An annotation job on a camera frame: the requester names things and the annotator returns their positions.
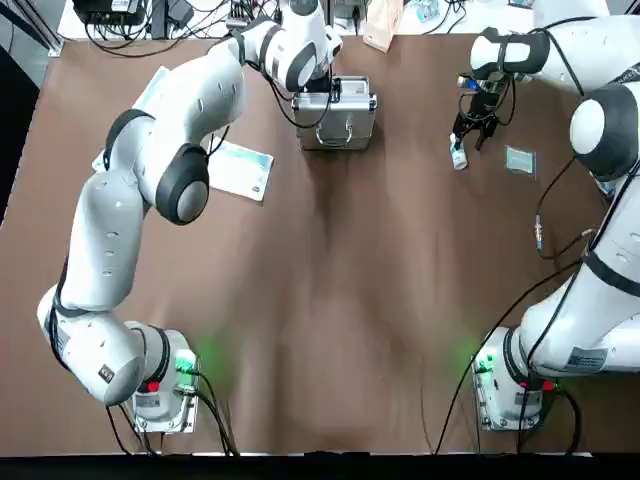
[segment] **metal case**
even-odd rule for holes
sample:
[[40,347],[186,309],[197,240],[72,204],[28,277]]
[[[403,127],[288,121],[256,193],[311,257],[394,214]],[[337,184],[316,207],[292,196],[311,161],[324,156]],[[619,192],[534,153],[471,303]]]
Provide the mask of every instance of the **metal case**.
[[[369,91],[369,79],[333,77],[340,88],[332,92],[328,111],[314,128],[297,128],[303,150],[363,150],[373,132],[378,97]],[[328,93],[297,93],[292,99],[298,124],[312,125],[327,108]]]

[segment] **brown tablecloth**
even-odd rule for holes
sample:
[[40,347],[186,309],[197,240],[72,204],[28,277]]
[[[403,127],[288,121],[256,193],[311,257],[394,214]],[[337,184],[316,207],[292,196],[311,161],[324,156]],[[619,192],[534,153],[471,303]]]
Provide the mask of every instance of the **brown tablecloth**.
[[[470,168],[454,171],[456,76],[469,69],[472,40],[398,37],[386,55],[345,40],[335,70],[368,75],[380,100],[364,152],[301,152],[266,82],[247,71],[251,101],[228,139],[275,157],[264,204],[214,192],[192,225],[148,215],[135,286],[117,314],[186,334],[229,398],[242,450],[428,451],[421,383],[435,446],[480,339],[553,271],[535,252],[532,223],[539,195],[571,154],[571,100],[539,82],[519,86],[513,123],[481,153],[470,135]],[[67,43],[51,62],[0,231],[0,454],[117,450],[104,407],[52,357],[36,306],[57,281],[78,194],[111,122],[160,65],[174,67],[210,44],[186,41],[123,60]],[[505,170],[507,144],[536,152],[537,178]],[[544,206],[547,246],[559,248],[604,211],[587,173],[573,167]],[[640,416],[636,377],[568,385],[584,415],[580,450],[640,447],[629,428]],[[475,449],[470,392],[468,382],[444,451]],[[568,406],[557,402],[547,423],[529,448],[563,450]],[[118,428],[135,448],[121,420]],[[512,449],[514,436],[482,440],[487,450]],[[168,436],[164,449],[218,451],[206,409],[196,434]]]

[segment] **black cable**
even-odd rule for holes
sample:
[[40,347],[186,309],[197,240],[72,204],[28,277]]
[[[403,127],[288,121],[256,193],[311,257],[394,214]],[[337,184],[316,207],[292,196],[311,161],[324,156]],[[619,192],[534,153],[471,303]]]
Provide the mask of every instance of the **black cable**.
[[564,247],[562,247],[560,249],[560,251],[554,255],[544,255],[540,250],[538,251],[538,254],[540,255],[540,258],[542,258],[543,260],[553,260],[556,261],[558,260],[562,255],[564,255],[565,253],[567,253],[569,251],[569,249],[571,249],[571,247],[573,247],[576,243],[578,243],[580,240],[584,239],[584,238],[589,238],[589,233],[591,233],[591,230],[586,230],[584,232],[582,232],[580,235],[578,235],[577,237],[575,237],[573,240],[571,240],[569,243],[567,243]]
[[[89,41],[91,41],[91,43],[93,43],[96,47],[98,47],[98,49],[100,49],[101,51],[105,52],[105,53],[109,53],[113,56],[116,57],[120,57],[120,58],[145,58],[145,57],[151,57],[153,55],[157,55],[159,53],[164,53],[167,52],[173,48],[175,48],[178,43],[180,43],[182,40],[185,40],[186,38],[188,38],[189,34],[193,34],[197,36],[197,33],[209,29],[211,28],[213,25],[223,21],[223,19],[218,19],[218,20],[214,20],[212,21],[209,25],[202,27],[198,30],[194,30],[194,27],[197,27],[199,25],[201,25],[202,23],[204,23],[213,13],[215,13],[222,5],[224,5],[226,3],[226,0],[222,0],[222,2],[220,2],[214,9],[212,9],[207,15],[205,15],[204,18],[202,18],[196,25],[194,25],[193,27],[189,27],[186,33],[180,35],[179,37],[172,39],[174,40],[173,43],[171,45],[168,45],[167,47],[161,48],[160,50],[156,50],[153,52],[147,52],[147,53],[142,53],[142,54],[125,54],[125,53],[121,53],[121,52],[117,52],[116,50],[125,48],[127,46],[129,46],[131,43],[133,43],[133,40],[129,41],[128,43],[125,43],[123,45],[117,45],[117,46],[107,46],[107,45],[101,45],[100,43],[98,43],[90,34],[89,34],[89,28],[88,28],[88,22],[85,23],[85,33],[87,35],[87,38],[89,39]],[[145,25],[143,26],[143,28],[141,28],[139,30],[139,32],[142,32],[146,26],[150,23],[150,17],[147,17],[147,20],[145,22]]]
[[225,449],[225,453],[227,453],[228,451],[233,456],[239,457],[240,452],[238,452],[235,442],[233,442],[233,440],[229,438],[229,434],[223,427],[224,423],[222,421],[222,418],[220,417],[220,411],[218,410],[217,405],[214,405],[213,402],[209,400],[209,398],[207,398],[207,396],[203,394],[200,390],[196,390],[195,392],[193,392],[193,395],[195,395],[200,400],[202,400],[202,402],[207,406],[207,408],[213,415],[213,418],[216,420],[216,423],[218,424],[218,429],[220,431],[220,441],[222,443],[222,448]]
[[424,417],[424,355],[420,358],[420,419],[422,420],[422,433],[429,447],[429,453],[433,455],[433,446],[427,432],[427,420]]
[[560,169],[560,171],[556,174],[556,176],[553,178],[553,180],[551,180],[551,183],[549,183],[549,185],[547,185],[547,188],[545,188],[544,192],[542,192],[542,195],[540,196],[540,199],[538,200],[538,204],[536,205],[536,212],[535,212],[535,217],[534,217],[535,218],[534,232],[535,232],[535,235],[536,235],[536,250],[538,251],[538,254],[542,258],[545,258],[545,256],[542,255],[542,247],[544,245],[543,237],[542,237],[542,234],[543,234],[542,217],[540,215],[540,211],[542,210],[542,204],[544,202],[544,199],[547,197],[547,195],[549,194],[549,192],[553,188],[553,186],[558,182],[558,180],[560,180],[560,178],[567,172],[567,170],[569,170],[569,167],[571,167],[571,165],[573,165],[574,160],[575,160],[575,157],[571,157],[571,159],[567,162],[567,164]]
[[449,16],[449,12],[451,12],[451,3],[447,2],[448,6],[447,6],[447,10],[444,12],[444,17],[442,17],[442,21],[435,27],[432,28],[431,30],[428,30],[424,33],[422,33],[421,35],[429,35],[430,33],[435,32],[437,29],[439,29],[442,25],[444,25],[444,22],[447,21],[447,17]]
[[555,404],[556,397],[557,397],[557,391],[555,388],[551,392],[549,392],[548,395],[544,395],[542,397],[543,404],[542,404],[542,408],[540,409],[540,416],[539,416],[538,423],[536,423],[533,427],[531,427],[530,429],[522,433],[522,438],[520,440],[520,448],[524,448],[524,446],[529,442],[529,440],[533,438],[535,433],[538,432],[544,426],[549,414],[551,413],[551,410],[553,409],[553,405]]
[[576,399],[565,388],[558,390],[558,395],[567,399],[573,410],[573,435],[571,436],[571,443],[569,448],[565,451],[565,455],[573,455],[580,443],[580,437],[582,436],[582,412],[578,406]]
[[629,170],[629,173],[627,174],[627,178],[624,180],[622,187],[620,187],[620,191],[613,199],[613,202],[611,203],[611,207],[609,208],[607,215],[604,217],[600,230],[598,230],[598,233],[596,233],[596,236],[593,239],[593,241],[589,243],[589,247],[588,247],[589,251],[595,250],[595,248],[598,246],[598,243],[600,242],[602,235],[604,234],[605,230],[609,226],[609,222],[611,221],[613,214],[616,212],[618,205],[620,204],[620,199],[624,196],[624,193],[627,191],[627,188],[629,188],[629,185],[631,185],[631,182],[633,182],[633,179],[636,177],[639,169],[640,169],[640,162],[636,162],[635,165],[631,167],[631,170]]
[[356,36],[358,35],[358,28],[360,27],[360,7],[357,5],[353,7],[353,11],[351,12],[351,20],[353,20],[353,27],[356,31]]
[[454,28],[455,28],[455,27],[456,27],[456,26],[457,26],[457,25],[458,25],[462,20],[464,20],[464,19],[465,19],[465,17],[467,16],[467,9],[466,9],[466,8],[464,8],[464,4],[463,4],[463,3],[462,3],[462,4],[460,4],[460,8],[462,9],[462,16],[461,16],[460,18],[458,18],[458,20],[456,20],[456,21],[453,23],[453,25],[451,25],[451,26],[449,27],[449,30],[447,30],[447,35],[448,35],[448,34],[450,34],[450,33],[453,31],[453,29],[454,29]]
[[[458,99],[458,112],[460,113],[460,116],[462,118],[470,122],[481,123],[491,118],[496,118],[498,120],[498,123],[500,123],[501,125],[509,125],[509,123],[511,123],[511,120],[513,120],[513,114],[515,113],[515,110],[516,110],[515,86],[516,86],[515,79],[511,77],[511,80],[507,84],[507,88],[505,88],[504,92],[502,93],[502,96],[498,99],[496,106],[493,107],[491,112],[487,113],[486,115],[483,115],[482,117],[471,116],[462,110],[462,100],[466,97],[473,97],[474,95],[476,95],[476,92],[463,93],[462,95],[460,95],[460,98]],[[500,118],[497,116],[497,111],[500,109],[500,107],[504,103],[505,99],[507,98],[507,95],[509,94],[509,90],[512,88],[513,88],[513,93],[512,93],[511,113],[509,114],[509,118],[507,119],[507,121],[502,122]]]
[[[249,65],[251,68],[253,68],[257,72],[261,71],[260,70],[260,66],[258,64],[256,64],[255,62],[247,60],[247,65]],[[331,67],[329,67],[329,77],[331,77],[331,75],[332,75]],[[317,120],[315,120],[314,122],[312,122],[312,123],[310,123],[308,125],[300,124],[300,123],[296,122],[295,120],[293,120],[292,118],[290,118],[289,115],[287,114],[287,112],[285,112],[284,107],[282,106],[282,103],[280,102],[280,98],[284,99],[285,97],[283,97],[282,93],[278,90],[278,88],[274,84],[273,80],[271,78],[269,78],[268,76],[266,76],[264,73],[262,74],[262,76],[265,78],[265,80],[267,81],[267,83],[271,87],[271,91],[273,92],[273,96],[276,99],[276,104],[278,105],[278,108],[280,109],[280,112],[282,113],[282,115],[284,116],[284,118],[285,118],[285,120],[287,122],[289,122],[294,127],[302,128],[302,129],[315,128],[315,127],[317,127],[318,125],[320,125],[322,123],[322,120],[324,120],[324,117],[326,117],[327,112],[329,111],[329,105],[331,104],[331,92],[329,92],[327,94],[327,104],[325,105],[324,110],[322,111],[322,114],[320,115],[320,117]]]
[[277,95],[278,95],[282,100],[284,100],[285,102],[290,102],[291,100],[293,100],[293,96],[291,96],[291,97],[287,97],[284,93],[282,93],[282,92],[280,91],[280,89],[278,88],[278,86],[277,86],[277,85],[275,85],[275,84],[274,84],[273,86],[276,88],[276,89],[275,89],[276,94],[277,94]]
[[[6,7],[7,7],[8,9],[10,9],[10,8],[11,8],[11,7],[9,6],[9,0],[4,0],[4,1],[3,1],[3,3],[6,5]],[[11,47],[13,47],[13,38],[14,38],[14,37],[15,37],[15,35],[16,35],[16,26],[15,26],[15,24],[14,24],[11,20],[9,20],[8,18],[7,18],[7,20],[9,21],[9,23],[11,23],[11,37],[9,38],[9,45],[7,46],[7,49],[6,49],[6,50],[7,50],[7,53],[8,53],[8,54],[11,54]]]
[[447,33],[451,33],[451,30],[453,30],[453,27],[455,27],[458,23],[462,21],[463,18],[467,16],[467,10],[466,8],[464,8],[465,2],[466,0],[445,0],[445,3],[447,4],[447,9],[445,10],[444,17],[442,17],[442,20],[440,21],[440,23],[436,25],[434,28],[432,28],[431,30],[428,30],[422,33],[421,35],[429,35],[430,33],[433,33],[436,30],[438,30],[447,21],[447,18],[449,17],[449,13],[451,13],[452,10],[453,10],[453,13],[458,13],[460,10],[463,10],[462,17],[456,20],[456,22],[449,28],[449,31],[447,32]]
[[478,447],[477,453],[478,455],[482,455],[482,444],[480,443],[480,411],[478,410],[478,389],[476,388],[476,383],[471,382],[471,388],[473,388],[473,413],[475,417],[476,424],[476,446]]
[[200,13],[211,13],[211,12],[215,12],[216,10],[218,10],[220,8],[220,5],[218,5],[216,7],[213,7],[211,10],[206,10],[206,9],[201,9],[201,8],[195,7],[193,5],[193,3],[191,3],[189,0],[185,0],[185,2],[187,2],[189,4],[189,6],[191,8],[193,8],[194,11],[200,12]]
[[555,323],[556,319],[558,318],[558,315],[560,314],[560,311],[562,310],[564,302],[567,299],[567,296],[569,295],[569,292],[571,291],[571,288],[573,287],[573,284],[575,283],[577,278],[578,278],[578,272],[575,272],[571,276],[571,279],[569,280],[567,288],[565,289],[564,293],[562,294],[562,297],[560,297],[560,301],[558,302],[558,305],[556,306],[555,310],[553,311],[553,314],[551,315],[551,318],[549,319],[549,322],[545,326],[544,330],[542,331],[542,333],[540,334],[540,336],[538,337],[536,342],[533,344],[533,347],[529,351],[529,355],[527,355],[526,365],[527,365],[527,369],[529,370],[529,373],[527,374],[527,384],[524,387],[524,396],[522,397],[522,406],[520,408],[520,417],[519,417],[519,422],[518,422],[518,436],[517,436],[517,440],[516,440],[516,454],[519,454],[521,452],[521,449],[522,449],[522,435],[521,435],[522,422],[524,420],[524,411],[527,408],[527,397],[529,395],[529,384],[531,383],[531,379],[532,379],[531,371],[533,370],[532,369],[532,365],[531,365],[531,360],[533,359],[533,355],[535,354],[536,350],[538,349],[538,347],[540,346],[542,341],[545,339],[545,337],[549,333],[549,330],[551,330],[551,327],[553,326],[553,324]]
[[629,15],[631,11],[635,8],[637,3],[638,3],[638,0],[633,0],[633,2],[631,2],[631,5],[629,5],[627,9],[624,11],[624,14]]
[[229,133],[229,127],[230,125],[227,125],[227,127],[224,129],[224,133],[220,137],[220,141],[215,146],[215,148],[213,147],[213,138],[211,138],[211,141],[209,142],[209,152],[207,152],[207,159],[211,158],[211,155],[216,153],[218,149],[222,146],[222,143],[224,142],[225,138],[227,138],[227,133]]
[[569,167],[573,165],[573,161],[575,160],[575,158],[576,157],[571,157],[571,160],[569,160],[569,162],[567,162],[567,164],[562,167],[562,169],[556,174],[553,180],[551,180],[551,183],[547,185],[547,188],[545,188],[544,192],[540,196],[540,200],[538,200],[538,205],[536,206],[536,216],[540,215],[540,209],[542,208],[542,202],[544,202],[544,199],[547,197],[556,182],[560,180],[560,177],[562,177],[562,175],[564,175],[566,171],[569,170]]
[[127,450],[126,448],[124,448],[124,445],[122,444],[122,440],[120,440],[120,435],[118,435],[118,430],[116,429],[116,424],[113,421],[113,415],[111,415],[111,407],[105,407],[105,409],[107,410],[107,416],[109,417],[109,423],[111,424],[111,430],[113,430],[113,436],[116,437],[116,442],[118,442],[118,446],[120,447],[120,450],[122,450],[122,453],[124,453],[125,455],[131,455],[131,452],[129,450]]
[[[557,25],[560,25],[560,23],[556,22],[555,24],[552,23],[551,25],[552,26],[557,26]],[[578,80],[578,77],[576,77],[576,74],[573,71],[573,68],[571,68],[571,65],[569,64],[569,60],[567,60],[567,57],[565,56],[564,52],[562,51],[562,48],[560,48],[560,44],[558,44],[558,41],[556,40],[556,37],[554,37],[553,34],[549,31],[549,28],[551,28],[551,27],[534,28],[529,33],[543,32],[547,36],[547,38],[549,38],[549,40],[551,40],[551,43],[553,43],[553,45],[556,47],[556,50],[558,51],[558,55],[560,55],[560,58],[562,59],[562,63],[564,63],[564,66],[567,67],[567,71],[569,72],[569,76],[571,76],[571,79],[573,80],[573,83],[576,85],[576,89],[578,90],[578,93],[580,94],[581,97],[584,97],[584,89],[582,88],[582,85],[580,84],[580,81]]]
[[[234,439],[234,435],[233,435],[233,429],[231,428],[231,418],[229,415],[227,415],[228,412],[225,412],[224,408],[221,408],[218,405],[218,398],[216,397],[215,392],[213,391],[213,387],[211,386],[211,382],[209,381],[209,379],[207,378],[207,376],[199,371],[194,371],[194,372],[190,372],[193,375],[198,376],[199,378],[202,378],[202,380],[204,380],[204,383],[207,385],[207,390],[209,390],[209,395],[211,395],[211,403],[213,404],[213,407],[220,411],[222,410],[222,416],[224,417],[224,420],[226,422],[226,424],[218,424],[218,432],[220,433],[220,439],[222,439],[224,437],[225,434],[228,435],[229,440],[235,444],[235,439]],[[230,449],[229,446],[226,445],[225,443],[223,443],[223,449],[226,455],[228,455],[230,453]]]
[[155,450],[153,450],[151,448],[151,446],[149,445],[149,437],[147,437],[147,432],[143,431],[142,434],[138,433],[136,428],[133,426],[133,422],[129,418],[129,415],[127,415],[127,411],[124,409],[124,407],[122,406],[121,403],[118,404],[118,408],[120,409],[120,413],[122,413],[122,416],[127,421],[127,424],[129,425],[129,428],[131,429],[131,432],[133,433],[133,435],[140,442],[140,446],[147,452],[148,455],[150,455],[152,457],[157,457],[158,453]]
[[509,113],[509,118],[507,119],[506,122],[503,122],[502,120],[500,120],[500,117],[498,117],[498,115],[496,114],[496,119],[498,120],[498,123],[500,125],[502,125],[503,127],[508,126],[511,123],[511,120],[513,120],[513,115],[516,113],[516,79],[514,77],[511,77],[511,112]]
[[569,270],[569,269],[571,269],[571,268],[573,268],[573,267],[575,267],[575,266],[577,266],[579,264],[580,264],[580,261],[576,261],[576,262],[570,263],[569,265],[567,265],[565,267],[562,267],[561,269],[559,269],[555,273],[552,273],[551,275],[548,275],[547,277],[545,277],[542,280],[540,280],[540,281],[536,282],[535,284],[533,284],[531,287],[529,287],[527,290],[525,290],[525,292],[522,293],[515,302],[513,302],[511,304],[511,306],[506,310],[506,312],[504,312],[504,314],[500,317],[500,319],[496,322],[496,324],[491,328],[491,330],[489,331],[487,336],[484,338],[484,340],[482,341],[482,343],[480,344],[480,346],[478,347],[476,352],[473,354],[473,357],[471,358],[471,361],[469,362],[469,364],[467,365],[467,367],[465,368],[465,370],[464,370],[464,372],[462,374],[462,378],[460,378],[460,381],[458,382],[458,386],[456,387],[456,390],[455,390],[455,392],[453,394],[453,398],[451,399],[451,403],[449,405],[449,411],[447,412],[447,417],[445,419],[444,426],[442,427],[442,433],[440,434],[440,440],[438,441],[438,446],[436,447],[436,451],[435,451],[436,455],[440,452],[440,448],[442,447],[442,441],[444,440],[444,435],[445,435],[445,433],[447,431],[447,426],[449,425],[449,419],[451,418],[451,412],[453,411],[453,406],[455,404],[456,399],[458,398],[458,394],[460,393],[460,389],[462,388],[462,384],[464,383],[464,379],[466,378],[467,374],[469,373],[469,370],[471,370],[471,367],[473,366],[473,362],[475,362],[475,359],[478,356],[478,354],[480,353],[480,350],[482,350],[482,347],[485,346],[487,341],[489,341],[489,338],[491,338],[491,335],[493,335],[493,333],[496,331],[496,329],[500,325],[502,325],[502,322],[504,322],[504,320],[509,316],[509,314],[531,292],[533,292],[534,290],[536,290],[540,286],[544,285],[545,283],[549,282],[550,280],[553,280],[554,278],[556,278],[561,273],[564,273],[567,270]]
[[564,25],[565,23],[573,23],[573,22],[584,22],[586,20],[593,20],[596,17],[571,17],[565,18],[564,20],[558,20],[557,22],[550,23],[549,25],[545,25],[544,27],[536,28],[536,30],[544,30],[547,28],[557,27],[558,25]]
[[327,116],[327,112],[329,111],[329,105],[331,104],[331,92],[327,93],[327,104],[325,105],[324,110],[322,111],[322,115],[320,115],[320,117],[318,117],[317,120],[315,120],[310,124],[301,124],[296,122],[292,118],[290,118],[289,115],[287,115],[287,112],[284,111],[282,103],[280,103],[280,99],[278,98],[278,92],[277,92],[276,86],[273,84],[273,82],[269,82],[269,85],[271,86],[271,90],[273,91],[273,94],[276,98],[276,103],[280,108],[280,112],[282,112],[282,115],[284,116],[285,120],[289,122],[291,125],[293,125],[294,127],[302,128],[302,129],[315,128],[318,125],[320,125],[322,123],[322,120],[324,120],[324,117]]

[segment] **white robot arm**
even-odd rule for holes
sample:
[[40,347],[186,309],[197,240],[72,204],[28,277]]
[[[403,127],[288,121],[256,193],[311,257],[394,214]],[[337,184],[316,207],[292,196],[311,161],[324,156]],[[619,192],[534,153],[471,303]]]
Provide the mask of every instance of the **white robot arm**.
[[[541,379],[640,371],[640,18],[602,17],[550,31],[587,92],[571,120],[575,157],[596,179],[617,180],[617,198],[571,279],[530,307],[520,326],[498,328],[478,354],[479,414],[491,430],[519,428],[525,387],[520,428],[537,423]],[[526,74],[578,91],[543,32],[485,31],[471,65],[478,79]]]
[[287,30],[263,17],[163,80],[155,116],[127,110],[112,125],[106,171],[84,185],[60,280],[42,298],[38,319],[56,358],[107,406],[133,395],[147,431],[185,430],[179,370],[197,359],[177,331],[121,323],[112,310],[130,293],[142,223],[150,207],[177,225],[195,220],[209,196],[205,135],[236,120],[246,103],[243,65],[257,65],[288,91],[325,72],[341,47],[318,0]]

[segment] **gray floor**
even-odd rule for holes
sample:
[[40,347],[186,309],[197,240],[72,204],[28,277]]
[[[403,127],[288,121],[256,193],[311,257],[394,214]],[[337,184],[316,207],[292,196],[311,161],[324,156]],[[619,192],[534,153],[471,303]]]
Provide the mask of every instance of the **gray floor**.
[[[0,1],[12,4],[11,0]],[[64,0],[31,0],[31,2],[49,26],[57,29],[64,9]],[[13,59],[38,87],[42,86],[49,63],[48,52],[19,28],[12,29],[11,23],[2,16],[0,16],[0,46],[9,51]]]

